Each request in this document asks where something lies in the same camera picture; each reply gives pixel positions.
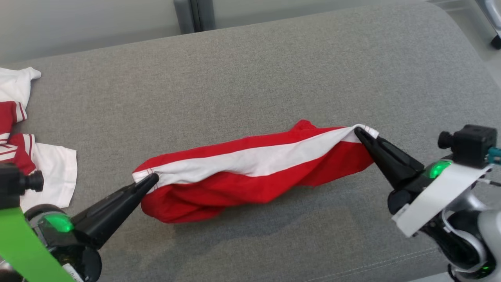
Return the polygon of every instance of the red stripe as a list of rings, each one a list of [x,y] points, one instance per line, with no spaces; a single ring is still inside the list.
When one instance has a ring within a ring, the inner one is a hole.
[[[18,102],[18,104],[19,104],[19,111],[21,112],[21,115],[23,116],[23,120],[25,120],[26,117],[25,117],[25,113],[23,111],[23,106],[21,105],[21,102]]]
[[[31,134],[30,134],[30,153],[29,153],[29,155],[28,155],[28,157],[30,157],[30,159],[31,159],[31,149],[32,149],[32,147],[33,147],[33,141],[34,141],[34,140],[33,140],[33,135],[31,135]]]
[[[163,186],[146,195],[144,213],[166,223],[197,221],[224,207],[267,203],[295,185],[317,186],[371,165],[362,144],[339,142],[324,156],[268,176],[248,177],[220,172],[198,183]]]
[[[16,150],[12,150],[12,151],[8,151],[8,152],[2,152],[0,153],[0,155],[5,155],[5,154],[8,154],[8,153],[12,153],[12,152],[15,152]]]
[[[313,136],[340,128],[343,127],[316,128],[309,121],[300,120],[290,131],[287,132],[245,137],[242,139],[226,143],[160,155],[147,160],[145,163],[141,164],[138,168],[136,168],[134,172],[146,170],[148,168],[157,167],[160,165],[180,160],[207,158],[211,156],[228,154],[250,148],[296,143],[301,140],[305,140]]]

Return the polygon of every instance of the gray wall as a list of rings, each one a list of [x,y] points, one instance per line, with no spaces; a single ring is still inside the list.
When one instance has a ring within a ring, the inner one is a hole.
[[[0,63],[178,34],[172,0],[0,0]]]
[[[409,0],[213,0],[217,28]],[[173,0],[0,0],[0,64],[179,35]]]
[[[216,27],[250,25],[364,5],[425,0],[213,0]]]

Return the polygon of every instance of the garment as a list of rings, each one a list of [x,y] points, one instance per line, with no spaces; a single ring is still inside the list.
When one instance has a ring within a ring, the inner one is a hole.
[[[373,163],[352,127],[316,128],[307,120],[290,131],[160,155],[132,174],[159,182],[141,202],[165,223],[214,217],[225,207],[267,203],[295,185],[317,186],[360,172]]]
[[[11,134],[17,122],[26,120],[31,80],[41,77],[33,68],[0,68],[0,162],[14,163],[25,175],[42,171],[42,192],[27,190],[21,196],[23,211],[38,204],[68,207],[77,180],[76,151],[35,142],[32,134]]]

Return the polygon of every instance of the green indicator light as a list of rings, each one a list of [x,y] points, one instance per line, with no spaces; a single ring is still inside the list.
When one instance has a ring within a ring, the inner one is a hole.
[[[440,160],[434,164],[429,171],[429,178],[437,178],[444,169],[446,169],[448,166],[452,164],[452,161],[444,161]]]
[[[71,223],[70,217],[63,213],[53,213],[44,216],[44,218],[59,232],[70,232],[75,229]]]

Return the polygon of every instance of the gray couch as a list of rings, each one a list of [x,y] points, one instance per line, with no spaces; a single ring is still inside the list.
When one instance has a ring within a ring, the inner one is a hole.
[[[146,159],[290,129],[363,123],[424,163],[441,130],[499,127],[501,91],[428,3],[362,7],[6,65],[42,72],[18,129],[78,151],[68,212]],[[266,205],[167,225],[138,208],[101,250],[100,281],[407,281],[445,271],[390,220],[375,166]],[[501,191],[479,189],[492,203]]]

